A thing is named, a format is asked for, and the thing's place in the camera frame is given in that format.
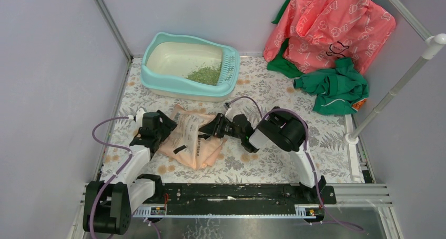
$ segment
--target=pink cloth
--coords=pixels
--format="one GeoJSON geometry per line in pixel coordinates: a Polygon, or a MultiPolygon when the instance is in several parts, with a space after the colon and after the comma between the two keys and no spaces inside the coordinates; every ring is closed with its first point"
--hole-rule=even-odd
{"type": "Polygon", "coordinates": [[[309,73],[351,57],[364,74],[395,29],[395,19],[371,0],[291,0],[271,33],[263,56],[273,60],[290,37],[283,57],[309,73]]]}

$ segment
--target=metal pole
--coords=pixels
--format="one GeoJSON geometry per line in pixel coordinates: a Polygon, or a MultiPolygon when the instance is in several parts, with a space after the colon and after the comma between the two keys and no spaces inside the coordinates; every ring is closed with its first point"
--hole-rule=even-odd
{"type": "Polygon", "coordinates": [[[410,67],[410,69],[403,75],[403,77],[395,84],[395,86],[386,94],[386,96],[376,105],[376,107],[367,115],[366,119],[353,131],[353,133],[348,133],[344,140],[348,144],[357,144],[358,136],[361,131],[364,130],[370,122],[375,119],[375,117],[381,113],[385,106],[398,94],[398,92],[412,79],[415,74],[429,61],[432,59],[438,51],[440,51],[444,45],[446,45],[446,34],[438,34],[432,36],[426,40],[429,46],[420,58],[410,67]]]}
{"type": "Polygon", "coordinates": [[[132,54],[130,50],[127,47],[127,44],[121,34],[121,32],[118,29],[118,26],[116,26],[115,21],[113,20],[112,15],[110,14],[110,11],[108,10],[107,6],[104,3],[104,0],[95,0],[97,6],[99,7],[99,10],[102,14],[102,16],[105,19],[105,22],[107,23],[108,27],[111,30],[111,33],[116,39],[116,42],[118,43],[119,47],[123,51],[124,55],[126,56],[128,61],[131,61],[132,54]]]}
{"type": "Polygon", "coordinates": [[[432,36],[427,28],[424,27],[419,20],[417,20],[417,18],[403,5],[403,3],[401,3],[400,0],[389,1],[424,41],[432,36]]]}
{"type": "Polygon", "coordinates": [[[415,76],[415,74],[423,67],[428,60],[420,57],[410,69],[404,74],[404,76],[395,84],[395,86],[385,95],[384,98],[376,105],[376,107],[370,112],[367,118],[359,125],[353,133],[351,138],[356,138],[359,133],[384,109],[384,107],[398,94],[398,92],[407,84],[407,82],[415,76]]]}

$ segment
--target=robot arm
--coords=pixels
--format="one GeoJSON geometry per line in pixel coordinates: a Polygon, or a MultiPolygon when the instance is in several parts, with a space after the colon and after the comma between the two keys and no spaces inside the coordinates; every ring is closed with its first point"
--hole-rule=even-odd
{"type": "MultiPolygon", "coordinates": [[[[288,112],[271,113],[267,119],[262,119],[255,129],[251,127],[245,115],[236,115],[231,122],[223,114],[218,114],[211,123],[200,128],[200,131],[217,138],[224,135],[239,138],[241,145],[250,153],[257,152],[271,140],[289,153],[299,172],[300,183],[309,188],[315,186],[315,176],[310,164],[314,164],[314,161],[311,155],[311,162],[309,161],[305,152],[310,151],[304,151],[303,146],[306,138],[305,128],[299,119],[288,112]]],[[[318,172],[316,174],[317,182],[320,182],[321,176],[318,172]]]]}
{"type": "MultiPolygon", "coordinates": [[[[161,111],[146,113],[143,109],[138,110],[135,121],[140,128],[129,145],[133,157],[100,196],[101,203],[95,209],[93,225],[97,232],[124,234],[128,229],[130,215],[144,201],[163,200],[161,178],[156,175],[140,175],[140,171],[150,162],[160,144],[177,124],[161,111]]],[[[306,155],[309,151],[304,150],[306,132],[303,124],[291,113],[273,112],[268,118],[262,119],[254,129],[245,115],[236,115],[230,121],[223,114],[218,114],[211,123],[199,131],[217,138],[222,138],[224,135],[239,138],[241,145],[251,153],[257,152],[271,140],[280,149],[289,152],[300,175],[299,192],[305,199],[304,202],[318,203],[315,183],[318,182],[319,189],[322,190],[326,182],[317,172],[317,180],[314,178],[310,164],[313,163],[312,157],[309,155],[311,159],[309,161],[306,155]]],[[[91,181],[87,185],[83,221],[85,231],[89,231],[88,222],[93,201],[103,185],[104,181],[91,181]]]]}
{"type": "Polygon", "coordinates": [[[310,152],[304,149],[305,138],[305,128],[299,119],[287,112],[274,112],[269,115],[268,119],[259,122],[255,132],[249,138],[249,143],[259,149],[264,143],[271,140],[279,148],[287,151],[299,173],[300,183],[313,188],[315,182],[320,181],[321,176],[319,172],[316,172],[318,178],[315,181],[310,164],[314,164],[313,158],[311,155],[308,158],[305,154],[305,152],[310,152]]]}

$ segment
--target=barcode label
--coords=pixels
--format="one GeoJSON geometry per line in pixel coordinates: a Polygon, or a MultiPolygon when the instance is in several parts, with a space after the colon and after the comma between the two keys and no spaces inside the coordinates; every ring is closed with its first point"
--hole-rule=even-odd
{"type": "Polygon", "coordinates": [[[197,156],[200,155],[200,145],[201,145],[201,138],[199,138],[197,142],[197,156]]]}
{"type": "Polygon", "coordinates": [[[174,117],[174,122],[178,123],[178,118],[180,117],[180,113],[177,113],[174,117]]]}

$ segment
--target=wire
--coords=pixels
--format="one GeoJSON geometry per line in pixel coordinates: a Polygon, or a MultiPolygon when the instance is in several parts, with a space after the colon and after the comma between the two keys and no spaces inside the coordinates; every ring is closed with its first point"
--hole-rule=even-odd
{"type": "Polygon", "coordinates": [[[95,200],[93,201],[92,211],[91,211],[91,213],[90,213],[90,219],[89,219],[89,221],[88,221],[88,222],[89,222],[89,228],[90,228],[90,234],[91,234],[91,236],[92,236],[93,239],[97,239],[96,234],[95,234],[95,231],[94,231],[94,228],[93,228],[93,222],[94,222],[94,216],[95,216],[95,212],[96,212],[96,207],[97,207],[97,205],[98,205],[98,203],[99,203],[99,198],[100,198],[101,195],[103,194],[105,188],[110,184],[110,182],[111,182],[113,179],[116,178],[116,175],[118,175],[118,174],[124,169],[124,167],[130,162],[131,158],[133,157],[133,154],[132,154],[131,149],[130,149],[129,147],[125,147],[125,146],[121,146],[121,145],[115,145],[115,144],[111,144],[111,143],[103,142],[103,141],[99,140],[99,139],[96,137],[95,132],[96,132],[96,129],[97,129],[98,127],[100,127],[101,125],[103,125],[104,123],[111,122],[111,121],[114,121],[114,120],[120,120],[120,119],[127,119],[127,120],[129,120],[129,117],[128,117],[128,116],[120,116],[120,117],[114,117],[114,118],[106,119],[105,121],[103,121],[103,122],[99,123],[98,125],[96,125],[96,126],[93,128],[93,131],[92,131],[93,139],[94,139],[95,141],[97,141],[98,143],[101,143],[101,144],[103,144],[103,145],[105,145],[105,146],[108,146],[108,147],[122,148],[123,150],[126,150],[126,151],[129,152],[129,155],[128,155],[127,160],[125,160],[125,162],[118,168],[118,170],[116,170],[116,173],[113,174],[113,175],[112,175],[112,176],[105,182],[105,184],[99,189],[99,192],[98,192],[98,194],[96,195],[95,200]]]}
{"type": "Polygon", "coordinates": [[[325,210],[325,212],[333,219],[333,221],[326,221],[324,223],[329,223],[329,224],[339,224],[345,228],[347,228],[348,230],[351,231],[355,231],[355,232],[359,232],[359,233],[364,233],[366,230],[364,230],[363,227],[351,223],[351,222],[344,222],[344,221],[339,221],[336,218],[334,218],[330,212],[328,212],[327,208],[325,207],[325,205],[323,204],[323,200],[320,196],[320,192],[319,192],[319,184],[318,184],[318,175],[316,173],[316,168],[315,165],[313,164],[312,160],[311,160],[311,155],[308,152],[308,125],[307,123],[299,116],[297,115],[295,112],[289,110],[289,109],[285,109],[285,108],[277,108],[277,109],[273,109],[271,111],[269,111],[268,113],[266,113],[263,117],[262,120],[264,120],[266,117],[268,117],[268,115],[270,115],[271,113],[275,113],[275,112],[286,112],[286,113],[290,113],[293,116],[295,116],[302,124],[303,127],[305,129],[305,141],[303,143],[303,151],[305,152],[305,155],[307,156],[308,161],[310,162],[311,165],[311,169],[313,170],[314,176],[315,176],[315,185],[316,185],[316,193],[318,195],[318,199],[319,199],[319,203],[322,206],[322,208],[325,210]]]}
{"type": "Polygon", "coordinates": [[[143,220],[143,222],[148,223],[149,226],[153,226],[153,227],[155,228],[156,234],[158,235],[158,239],[161,239],[161,234],[160,234],[160,232],[159,232],[159,229],[158,229],[158,227],[157,227],[153,222],[148,221],[148,220],[143,220]]]}
{"type": "Polygon", "coordinates": [[[231,105],[232,103],[234,103],[234,102],[236,102],[237,100],[242,99],[242,98],[247,98],[247,99],[251,100],[251,101],[254,103],[254,105],[256,106],[257,111],[259,111],[260,118],[263,117],[263,116],[262,116],[262,111],[260,110],[259,105],[257,104],[257,102],[256,102],[253,98],[251,98],[251,97],[249,97],[249,96],[241,96],[241,97],[235,98],[235,99],[233,99],[231,102],[229,102],[229,105],[231,105]]]}
{"type": "Polygon", "coordinates": [[[167,209],[166,209],[166,206],[167,206],[167,202],[169,201],[169,194],[168,193],[165,193],[164,194],[164,212],[165,213],[167,213],[167,209]]]}

